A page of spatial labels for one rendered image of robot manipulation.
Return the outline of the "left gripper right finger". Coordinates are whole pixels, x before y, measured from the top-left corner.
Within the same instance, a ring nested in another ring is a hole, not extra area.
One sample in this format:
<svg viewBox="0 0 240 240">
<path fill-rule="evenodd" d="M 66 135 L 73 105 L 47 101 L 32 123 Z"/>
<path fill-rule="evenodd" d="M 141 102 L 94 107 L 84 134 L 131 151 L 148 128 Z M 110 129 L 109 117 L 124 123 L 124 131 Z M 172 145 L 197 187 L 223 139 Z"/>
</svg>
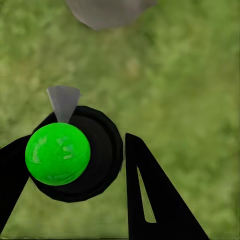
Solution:
<svg viewBox="0 0 240 240">
<path fill-rule="evenodd" d="M 144 141 L 125 134 L 129 240 L 210 240 Z M 139 168 L 156 223 L 145 220 Z"/>
</svg>

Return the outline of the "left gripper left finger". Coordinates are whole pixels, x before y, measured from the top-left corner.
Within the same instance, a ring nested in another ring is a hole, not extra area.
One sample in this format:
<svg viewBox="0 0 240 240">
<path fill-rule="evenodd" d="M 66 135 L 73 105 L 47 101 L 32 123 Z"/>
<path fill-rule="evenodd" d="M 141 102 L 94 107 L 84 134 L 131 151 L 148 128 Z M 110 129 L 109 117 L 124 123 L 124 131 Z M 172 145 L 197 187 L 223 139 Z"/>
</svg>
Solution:
<svg viewBox="0 0 240 240">
<path fill-rule="evenodd" d="M 31 135 L 0 149 L 0 234 L 30 177 L 25 151 Z"/>
</svg>

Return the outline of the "pesticide atomizer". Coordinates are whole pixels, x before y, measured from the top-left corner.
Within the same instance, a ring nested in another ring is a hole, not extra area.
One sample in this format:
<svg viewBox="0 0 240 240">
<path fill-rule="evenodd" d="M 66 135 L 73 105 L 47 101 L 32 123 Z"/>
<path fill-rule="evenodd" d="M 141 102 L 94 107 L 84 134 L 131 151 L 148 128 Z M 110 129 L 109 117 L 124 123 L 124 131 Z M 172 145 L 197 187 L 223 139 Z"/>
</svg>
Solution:
<svg viewBox="0 0 240 240">
<path fill-rule="evenodd" d="M 55 85 L 46 91 L 54 111 L 33 130 L 25 148 L 29 177 L 51 199 L 87 201 L 120 174 L 124 141 L 102 111 L 77 106 L 79 88 Z"/>
</svg>

